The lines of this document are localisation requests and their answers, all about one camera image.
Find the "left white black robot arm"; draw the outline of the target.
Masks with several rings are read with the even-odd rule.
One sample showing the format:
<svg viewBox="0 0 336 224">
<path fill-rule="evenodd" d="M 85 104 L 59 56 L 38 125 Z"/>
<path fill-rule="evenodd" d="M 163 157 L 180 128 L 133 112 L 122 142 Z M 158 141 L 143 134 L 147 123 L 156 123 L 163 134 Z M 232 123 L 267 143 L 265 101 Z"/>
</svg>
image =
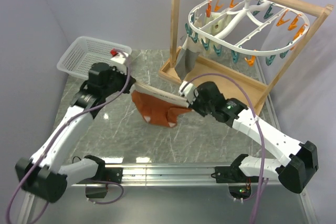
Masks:
<svg viewBox="0 0 336 224">
<path fill-rule="evenodd" d="M 92 65 L 88 79 L 74 95 L 67 112 L 43 146 L 31 158 L 21 158 L 15 165 L 19 186 L 49 203 L 57 202 L 73 184 L 90 179 L 102 182 L 105 162 L 93 155 L 63 165 L 72 146 L 82 137 L 111 95 L 129 93 L 135 79 L 129 64 L 122 67 L 99 62 Z"/>
</svg>

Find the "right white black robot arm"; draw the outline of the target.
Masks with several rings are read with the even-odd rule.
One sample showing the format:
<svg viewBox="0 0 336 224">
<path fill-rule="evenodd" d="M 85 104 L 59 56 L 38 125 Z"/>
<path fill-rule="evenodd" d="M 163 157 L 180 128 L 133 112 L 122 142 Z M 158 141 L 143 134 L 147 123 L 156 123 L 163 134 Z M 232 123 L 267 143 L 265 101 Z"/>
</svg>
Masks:
<svg viewBox="0 0 336 224">
<path fill-rule="evenodd" d="M 236 98 L 225 98 L 214 82 L 208 81 L 198 87 L 188 84 L 180 91 L 185 95 L 190 108 L 201 116 L 211 115 L 217 121 L 247 135 L 263 145 L 272 159 L 262 160 L 241 154 L 232 163 L 232 178 L 243 182 L 248 177 L 258 176 L 280 181 L 289 191 L 299 194 L 318 170 L 317 147 L 282 133 Z"/>
</svg>

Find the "white oval clip hanger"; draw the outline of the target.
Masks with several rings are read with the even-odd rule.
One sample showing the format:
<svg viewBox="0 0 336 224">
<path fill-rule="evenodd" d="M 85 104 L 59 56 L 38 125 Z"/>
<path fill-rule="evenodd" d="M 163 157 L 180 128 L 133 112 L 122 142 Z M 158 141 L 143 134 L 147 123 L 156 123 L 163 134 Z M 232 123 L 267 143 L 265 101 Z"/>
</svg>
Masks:
<svg viewBox="0 0 336 224">
<path fill-rule="evenodd" d="M 211 12 L 220 15 L 204 25 L 205 16 L 210 17 Z M 221 32 L 213 36 L 205 31 L 226 14 L 231 15 L 232 20 Z M 282 35 L 286 31 L 289 34 L 280 38 L 273 47 L 252 45 L 265 29 L 274 26 L 280 29 Z M 206 0 L 190 11 L 185 25 L 188 36 L 195 43 L 200 42 L 206 51 L 212 49 L 219 53 L 225 47 L 234 55 L 266 58 L 274 55 L 284 57 L 295 49 L 309 28 L 310 22 L 305 13 L 270 0 Z"/>
</svg>

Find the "orange underwear with beige waistband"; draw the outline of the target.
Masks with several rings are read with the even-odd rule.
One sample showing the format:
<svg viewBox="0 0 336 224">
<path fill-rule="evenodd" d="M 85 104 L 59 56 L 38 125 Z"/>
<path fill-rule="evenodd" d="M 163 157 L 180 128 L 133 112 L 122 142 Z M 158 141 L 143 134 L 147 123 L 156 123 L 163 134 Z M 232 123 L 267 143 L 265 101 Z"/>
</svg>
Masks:
<svg viewBox="0 0 336 224">
<path fill-rule="evenodd" d="M 192 111 L 186 99 L 140 81 L 134 84 L 131 98 L 148 124 L 175 127 L 179 115 Z"/>
</svg>

